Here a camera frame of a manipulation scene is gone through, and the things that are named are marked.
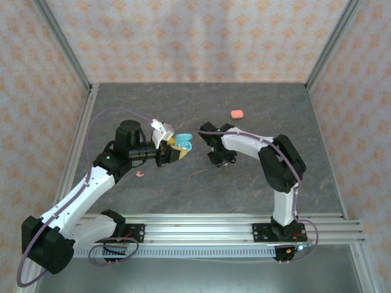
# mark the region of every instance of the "small pink object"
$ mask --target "small pink object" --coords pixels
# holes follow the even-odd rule
[[[242,110],[233,110],[231,111],[231,118],[232,119],[242,119],[244,116]]]

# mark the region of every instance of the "patterned wall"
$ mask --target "patterned wall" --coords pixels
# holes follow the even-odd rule
[[[0,291],[9,293],[21,223],[53,201],[85,93],[33,1],[0,1],[0,19]]]
[[[305,82],[348,0],[49,0],[90,82]]]
[[[391,5],[364,0],[312,92],[349,217],[391,290]]]

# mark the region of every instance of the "gray marble surface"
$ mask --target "gray marble surface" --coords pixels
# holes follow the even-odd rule
[[[231,123],[261,136],[287,135],[307,165],[299,191],[298,211],[340,212],[332,173],[312,105],[302,84],[101,84],[92,116],[108,107],[126,107],[170,123],[175,133],[191,132],[193,150],[182,160],[157,168],[150,160],[132,169],[89,210],[120,213],[261,213],[271,214],[273,190],[258,161],[243,154],[236,164],[216,168],[206,155],[210,148],[196,134],[207,121],[217,127]],[[244,118],[232,120],[230,111]],[[97,120],[90,134],[95,158],[114,139],[122,120],[146,121],[122,112]],[[75,182],[86,173],[82,153]],[[145,173],[137,177],[136,173]]]

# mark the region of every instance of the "purple cable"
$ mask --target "purple cable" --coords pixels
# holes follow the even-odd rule
[[[254,135],[254,134],[251,134],[251,133],[246,133],[246,132],[234,132],[234,131],[219,131],[219,132],[214,132],[214,131],[202,131],[202,130],[198,130],[199,133],[201,134],[211,134],[211,135],[221,135],[221,134],[228,134],[228,135],[239,135],[239,136],[247,136],[247,137],[250,137],[252,139],[255,139],[257,141],[260,141],[260,142],[264,142],[266,144],[268,144],[269,146],[271,146],[279,155],[280,157],[282,157],[282,159],[285,161],[285,163],[287,163],[287,166],[289,167],[289,169],[292,171],[294,177],[296,178],[297,182],[299,183],[299,185],[294,189],[293,191],[293,204],[292,204],[292,214],[293,214],[293,218],[295,220],[297,220],[298,222],[304,222],[304,223],[309,223],[313,226],[313,228],[315,229],[315,234],[316,234],[316,240],[315,240],[315,244],[313,246],[313,250],[310,251],[310,253],[306,254],[305,256],[303,256],[302,258],[299,258],[299,259],[295,259],[295,260],[292,260],[292,261],[283,261],[285,263],[289,263],[289,262],[296,262],[296,261],[301,261],[305,258],[308,258],[316,249],[316,246],[318,245],[319,243],[319,231],[318,231],[318,228],[316,227],[316,225],[311,222],[310,220],[305,220],[305,219],[302,219],[302,220],[299,220],[297,215],[296,215],[296,204],[298,202],[298,190],[299,190],[299,186],[301,186],[301,180],[300,180],[300,177],[298,175],[298,173],[296,172],[296,170],[293,168],[292,164],[290,163],[290,161],[288,160],[288,158],[280,151],[280,149],[273,143],[267,141],[267,140],[264,140],[264,139],[261,139],[259,138],[258,136]]]
[[[115,110],[118,110],[118,111],[123,111],[123,112],[127,112],[127,113],[131,113],[141,119],[144,119],[146,121],[148,121],[149,123],[152,122],[152,119],[149,119],[148,117],[146,116],[143,116],[141,114],[138,114],[137,112],[134,112],[132,110],[129,110],[129,109],[124,109],[124,108],[121,108],[121,107],[112,107],[112,108],[107,108],[105,110],[102,110],[101,112],[97,113],[96,116],[91,120],[90,124],[89,124],[89,127],[87,128],[87,132],[86,132],[86,138],[85,138],[85,144],[84,144],[84,148],[86,150],[86,156],[87,156],[87,165],[89,166],[88,167],[88,171],[87,171],[87,176],[86,176],[86,181],[84,182],[84,184],[81,186],[81,188],[79,189],[79,191],[68,201],[66,202],[52,217],[50,217],[43,225],[42,227],[38,230],[38,232],[34,235],[34,237],[31,239],[29,245],[26,247],[26,250],[24,251],[23,253],[23,256],[22,256],[22,259],[19,263],[19,266],[18,266],[18,273],[16,275],[16,283],[18,284],[19,287],[21,288],[25,288],[25,287],[28,287],[32,284],[34,284],[36,281],[38,281],[39,279],[41,279],[41,277],[47,272],[46,270],[44,270],[41,274],[39,274],[35,279],[33,279],[32,281],[28,282],[28,283],[23,283],[22,280],[21,280],[21,277],[22,277],[22,271],[23,271],[23,266],[24,266],[24,263],[26,262],[26,259],[27,259],[27,256],[29,255],[29,252],[31,251],[31,248],[32,246],[36,243],[37,239],[39,238],[39,236],[42,234],[43,230],[59,215],[61,214],[61,212],[66,209],[67,207],[69,207],[80,195],[81,193],[84,191],[84,189],[87,187],[87,184],[88,182],[90,181],[90,177],[91,177],[91,167],[92,167],[92,162],[91,162],[91,156],[90,156],[90,152],[89,152],[89,145],[90,145],[90,142],[89,142],[89,135],[90,135],[90,131],[91,131],[91,127],[92,125],[96,122],[96,120],[98,119],[98,117],[102,116],[103,114],[107,113],[107,112],[110,112],[110,111],[115,111]]]
[[[140,244],[138,243],[137,240],[135,240],[134,238],[128,238],[128,237],[109,237],[109,238],[103,238],[102,240],[128,240],[128,241],[134,242],[137,245],[136,249],[130,255],[126,256],[126,258],[123,258],[123,259],[120,259],[119,261],[116,261],[115,262],[116,264],[119,264],[121,262],[124,262],[124,261],[127,261],[128,259],[130,259],[138,251],[139,246],[140,246]],[[97,262],[93,261],[93,259],[91,258],[91,254],[92,254],[93,250],[98,247],[118,248],[119,246],[118,245],[98,244],[98,245],[94,246],[93,248],[91,248],[90,252],[88,253],[88,260],[92,265],[97,266],[97,267],[110,266],[111,262],[97,263]]]

